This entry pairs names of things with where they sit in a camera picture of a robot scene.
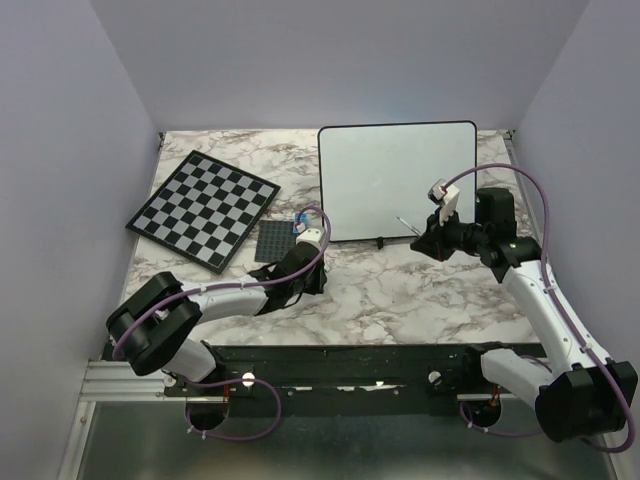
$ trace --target marble tabletop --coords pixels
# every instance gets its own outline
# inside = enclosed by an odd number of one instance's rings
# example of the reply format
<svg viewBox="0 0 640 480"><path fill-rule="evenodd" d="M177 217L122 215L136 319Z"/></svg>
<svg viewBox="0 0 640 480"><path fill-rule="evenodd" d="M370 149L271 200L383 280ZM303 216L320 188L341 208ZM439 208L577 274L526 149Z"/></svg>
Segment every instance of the marble tabletop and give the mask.
<svg viewBox="0 0 640 480"><path fill-rule="evenodd" d="M320 205L316 136L317 130L169 132L153 189L191 150L198 150L280 185L266 218L289 220L307 204ZM478 163L492 162L509 162L504 141L499 132L481 131ZM531 234L511 171L479 172L478 186L508 187L516 197L519 234ZM425 219L429 213L425 202ZM222 275L140 238L125 297L167 270L189 282L236 279L260 266L253 260L257 234L256 227ZM329 281L323 295L305 295L287 310L260 317L199 325L190 338L214 345L537 341L511 296L477 258L457 252L448 262L438 263L409 250L408 242L396 241L382 250L374 242L332 244L325 261Z"/></svg>

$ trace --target marker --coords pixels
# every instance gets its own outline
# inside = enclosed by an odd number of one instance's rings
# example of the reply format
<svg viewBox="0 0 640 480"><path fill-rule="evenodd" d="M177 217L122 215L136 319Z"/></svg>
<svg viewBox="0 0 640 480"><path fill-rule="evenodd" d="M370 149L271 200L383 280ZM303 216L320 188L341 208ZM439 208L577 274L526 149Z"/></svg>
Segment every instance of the marker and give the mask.
<svg viewBox="0 0 640 480"><path fill-rule="evenodd" d="M417 236L422 235L422 232L420 230L418 230L416 227L414 227L413 225L411 225L409 222L407 222L406 220L400 218L400 217L396 217L398 219L398 221L403 224L405 227L407 227L409 230L411 230L413 233L415 233Z"/></svg>

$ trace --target gray wall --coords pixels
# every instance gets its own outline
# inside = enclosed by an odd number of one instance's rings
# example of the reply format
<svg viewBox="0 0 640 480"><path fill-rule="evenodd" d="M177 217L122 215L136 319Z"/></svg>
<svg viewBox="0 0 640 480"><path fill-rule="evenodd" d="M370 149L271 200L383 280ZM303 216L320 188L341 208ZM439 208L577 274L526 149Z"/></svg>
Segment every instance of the gray wall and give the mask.
<svg viewBox="0 0 640 480"><path fill-rule="evenodd" d="M549 194L563 290L613 356L636 368L639 18L637 0L592 0L515 138L519 163ZM640 423L640 399L633 410ZM640 472L640 441L633 454Z"/></svg>
<svg viewBox="0 0 640 480"><path fill-rule="evenodd" d="M91 0L164 129L513 128L587 0Z"/></svg>
<svg viewBox="0 0 640 480"><path fill-rule="evenodd" d="M0 15L0 477L55 478L157 135L84 0Z"/></svg>

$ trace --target blue object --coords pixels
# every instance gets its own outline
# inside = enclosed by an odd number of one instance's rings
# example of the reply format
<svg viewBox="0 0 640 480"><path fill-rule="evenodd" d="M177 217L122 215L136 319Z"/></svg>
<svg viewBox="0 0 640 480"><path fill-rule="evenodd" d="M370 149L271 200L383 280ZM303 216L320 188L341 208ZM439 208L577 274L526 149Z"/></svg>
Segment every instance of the blue object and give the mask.
<svg viewBox="0 0 640 480"><path fill-rule="evenodd" d="M302 215L298 215L297 213L293 215L293 233L295 235L298 235L299 232L296 229L296 225L298 225L299 223L304 223L305 227L308 227L309 224L307 223L307 214L303 213Z"/></svg>

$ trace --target white board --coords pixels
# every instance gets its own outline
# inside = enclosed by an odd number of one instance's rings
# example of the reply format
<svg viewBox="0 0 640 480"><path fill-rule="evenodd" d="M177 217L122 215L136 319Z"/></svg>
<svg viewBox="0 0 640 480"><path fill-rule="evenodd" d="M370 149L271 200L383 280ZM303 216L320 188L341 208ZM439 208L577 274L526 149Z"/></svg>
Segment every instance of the white board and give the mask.
<svg viewBox="0 0 640 480"><path fill-rule="evenodd" d="M318 133L322 208L333 241L411 236L436 205L427 193L476 165L473 122L324 127ZM474 219L475 175L456 182L460 220Z"/></svg>

